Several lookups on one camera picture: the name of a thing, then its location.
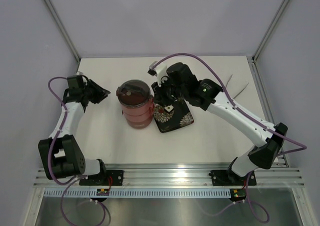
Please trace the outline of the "right aluminium post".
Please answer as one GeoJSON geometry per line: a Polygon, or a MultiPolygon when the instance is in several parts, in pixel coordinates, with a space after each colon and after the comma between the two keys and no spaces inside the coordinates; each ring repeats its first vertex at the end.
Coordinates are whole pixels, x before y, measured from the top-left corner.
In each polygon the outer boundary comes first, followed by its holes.
{"type": "Polygon", "coordinates": [[[274,31],[276,30],[278,24],[280,23],[282,17],[284,16],[289,4],[292,0],[282,0],[275,15],[273,16],[265,34],[262,37],[262,40],[260,41],[257,49],[255,50],[255,53],[252,56],[252,62],[257,63],[258,59],[260,58],[263,50],[267,46],[269,40],[271,39],[274,31]]]}

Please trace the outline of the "metal food tongs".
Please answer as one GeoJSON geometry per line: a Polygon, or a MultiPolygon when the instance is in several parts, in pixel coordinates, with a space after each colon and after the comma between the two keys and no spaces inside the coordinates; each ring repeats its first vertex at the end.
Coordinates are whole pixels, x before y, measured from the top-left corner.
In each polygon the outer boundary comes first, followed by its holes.
{"type": "Polygon", "coordinates": [[[249,85],[248,81],[237,81],[233,79],[231,74],[226,81],[225,88],[227,89],[231,98],[236,99],[249,85]]]}

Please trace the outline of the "dark pink bowl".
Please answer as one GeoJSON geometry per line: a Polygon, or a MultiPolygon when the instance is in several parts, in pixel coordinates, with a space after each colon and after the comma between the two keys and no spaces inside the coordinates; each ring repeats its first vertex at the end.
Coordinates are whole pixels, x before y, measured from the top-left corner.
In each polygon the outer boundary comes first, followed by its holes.
{"type": "Polygon", "coordinates": [[[148,118],[145,121],[141,121],[141,122],[133,122],[128,119],[126,121],[129,124],[129,126],[131,126],[134,129],[144,129],[151,124],[152,118],[148,118]]]}

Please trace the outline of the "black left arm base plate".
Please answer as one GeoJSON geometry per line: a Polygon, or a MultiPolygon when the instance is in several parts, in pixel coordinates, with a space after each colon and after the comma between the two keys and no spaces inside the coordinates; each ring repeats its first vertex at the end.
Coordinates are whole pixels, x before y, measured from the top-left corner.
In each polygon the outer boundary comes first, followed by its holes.
{"type": "Polygon", "coordinates": [[[106,170],[79,181],[80,186],[122,186],[124,179],[123,170],[106,170]]]}

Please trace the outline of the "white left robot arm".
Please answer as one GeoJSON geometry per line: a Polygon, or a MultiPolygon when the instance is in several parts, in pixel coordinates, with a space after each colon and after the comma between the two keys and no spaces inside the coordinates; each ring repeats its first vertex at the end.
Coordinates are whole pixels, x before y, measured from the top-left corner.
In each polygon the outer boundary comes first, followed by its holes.
{"type": "Polygon", "coordinates": [[[53,132],[47,139],[38,143],[38,151],[45,174],[49,180],[63,185],[62,179],[69,184],[73,179],[91,179],[97,185],[108,180],[108,172],[101,159],[85,158],[77,143],[77,132],[81,118],[89,104],[99,104],[108,97],[110,91],[104,89],[83,74],[65,77],[67,88],[59,97],[52,89],[51,78],[47,87],[61,106],[61,114],[53,132]]]}

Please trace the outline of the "black floral square plate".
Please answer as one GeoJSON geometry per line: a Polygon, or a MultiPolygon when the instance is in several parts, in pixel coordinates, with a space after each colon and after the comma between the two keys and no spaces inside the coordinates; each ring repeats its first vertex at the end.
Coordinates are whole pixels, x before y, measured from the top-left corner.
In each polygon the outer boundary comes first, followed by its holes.
{"type": "Polygon", "coordinates": [[[168,112],[161,105],[154,104],[153,118],[161,133],[178,130],[194,123],[194,118],[184,100],[176,101],[172,106],[173,109],[168,112]]]}

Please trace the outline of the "pink bowl with handles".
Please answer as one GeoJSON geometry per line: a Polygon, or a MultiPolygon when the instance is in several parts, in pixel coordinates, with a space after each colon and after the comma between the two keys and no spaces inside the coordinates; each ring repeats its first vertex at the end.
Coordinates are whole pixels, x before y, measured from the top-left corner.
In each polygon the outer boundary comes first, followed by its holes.
{"type": "Polygon", "coordinates": [[[149,124],[153,118],[152,114],[148,110],[140,115],[129,114],[129,112],[126,111],[122,111],[122,114],[128,122],[133,124],[149,124]]]}

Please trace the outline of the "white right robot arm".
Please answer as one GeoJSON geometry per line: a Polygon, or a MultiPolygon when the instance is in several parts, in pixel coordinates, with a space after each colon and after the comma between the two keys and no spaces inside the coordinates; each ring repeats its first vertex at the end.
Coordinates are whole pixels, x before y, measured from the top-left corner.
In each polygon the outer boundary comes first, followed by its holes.
{"type": "Polygon", "coordinates": [[[265,121],[227,97],[226,89],[211,79],[198,80],[188,65],[178,62],[150,67],[148,74],[156,77],[151,87],[155,102],[171,112],[178,100],[187,101],[225,120],[243,133],[253,146],[236,157],[226,170],[232,184],[239,184],[248,173],[261,168],[270,169],[283,146],[288,128],[265,121]]]}

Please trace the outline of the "grey transparent lid red handles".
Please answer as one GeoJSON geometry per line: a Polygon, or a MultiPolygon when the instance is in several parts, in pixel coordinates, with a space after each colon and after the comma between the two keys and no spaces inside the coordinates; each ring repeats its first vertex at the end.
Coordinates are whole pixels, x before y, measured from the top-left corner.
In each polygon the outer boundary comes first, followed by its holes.
{"type": "Polygon", "coordinates": [[[120,106],[129,109],[140,108],[153,99],[150,87],[139,79],[124,82],[117,88],[116,96],[120,106]]]}

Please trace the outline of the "white sushi cube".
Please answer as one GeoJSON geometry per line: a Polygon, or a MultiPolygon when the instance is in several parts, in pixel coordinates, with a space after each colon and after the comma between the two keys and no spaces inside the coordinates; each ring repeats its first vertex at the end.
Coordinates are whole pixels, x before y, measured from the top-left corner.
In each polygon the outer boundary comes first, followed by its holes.
{"type": "Polygon", "coordinates": [[[167,112],[171,112],[171,111],[174,109],[174,107],[173,107],[173,105],[168,105],[168,106],[164,107],[164,109],[165,109],[167,112]]]}

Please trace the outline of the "aluminium post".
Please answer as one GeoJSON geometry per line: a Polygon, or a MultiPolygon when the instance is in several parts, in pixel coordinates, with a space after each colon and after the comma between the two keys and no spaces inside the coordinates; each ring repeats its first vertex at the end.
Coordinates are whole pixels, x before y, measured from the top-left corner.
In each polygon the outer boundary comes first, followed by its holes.
{"type": "Polygon", "coordinates": [[[257,49],[255,50],[255,53],[252,56],[252,62],[257,63],[258,59],[260,58],[263,50],[267,46],[269,40],[271,39],[274,31],[276,30],[278,24],[280,23],[282,17],[284,16],[289,4],[292,0],[282,0],[275,15],[273,16],[265,34],[262,37],[262,40],[260,41],[257,49]]]}
{"type": "Polygon", "coordinates": [[[73,55],[76,62],[79,64],[81,61],[81,57],[80,57],[74,43],[72,42],[72,39],[70,38],[61,18],[59,16],[59,13],[58,13],[56,7],[54,6],[53,1],[52,0],[43,0],[43,3],[45,5],[45,7],[47,8],[49,14],[51,15],[56,27],[58,28],[61,36],[63,37],[71,54],[73,55]]]}

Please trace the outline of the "left aluminium post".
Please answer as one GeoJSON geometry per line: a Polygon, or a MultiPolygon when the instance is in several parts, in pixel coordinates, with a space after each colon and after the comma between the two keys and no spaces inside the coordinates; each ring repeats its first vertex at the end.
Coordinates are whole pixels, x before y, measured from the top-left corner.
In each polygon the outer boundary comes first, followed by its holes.
{"type": "Polygon", "coordinates": [[[43,0],[43,3],[45,5],[45,7],[47,8],[49,14],[51,15],[56,27],[58,28],[61,36],[63,37],[71,54],[73,55],[76,62],[79,64],[81,61],[81,57],[80,57],[74,43],[72,42],[72,39],[70,38],[61,18],[59,16],[59,13],[58,13],[56,7],[54,6],[53,1],[52,0],[43,0]]]}

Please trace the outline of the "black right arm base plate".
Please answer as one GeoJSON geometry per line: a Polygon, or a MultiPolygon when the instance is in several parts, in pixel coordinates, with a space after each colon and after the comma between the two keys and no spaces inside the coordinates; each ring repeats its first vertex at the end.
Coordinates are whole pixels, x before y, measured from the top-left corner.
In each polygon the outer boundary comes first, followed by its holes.
{"type": "Polygon", "coordinates": [[[249,176],[248,179],[247,175],[240,177],[226,169],[214,169],[208,173],[208,176],[211,178],[213,186],[245,186],[246,184],[249,186],[257,185],[254,173],[252,176],[249,176]]]}

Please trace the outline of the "aluminium front rail frame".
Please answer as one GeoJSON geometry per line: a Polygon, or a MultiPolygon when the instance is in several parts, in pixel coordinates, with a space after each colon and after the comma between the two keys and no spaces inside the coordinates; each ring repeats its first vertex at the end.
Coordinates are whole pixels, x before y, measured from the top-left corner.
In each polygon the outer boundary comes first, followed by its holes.
{"type": "MultiPolygon", "coordinates": [[[[107,164],[108,170],[123,171],[123,188],[210,188],[212,170],[222,170],[225,163],[151,163],[107,164]]],[[[275,165],[271,169],[254,172],[258,188],[303,188],[302,174],[298,168],[275,165]]]]}

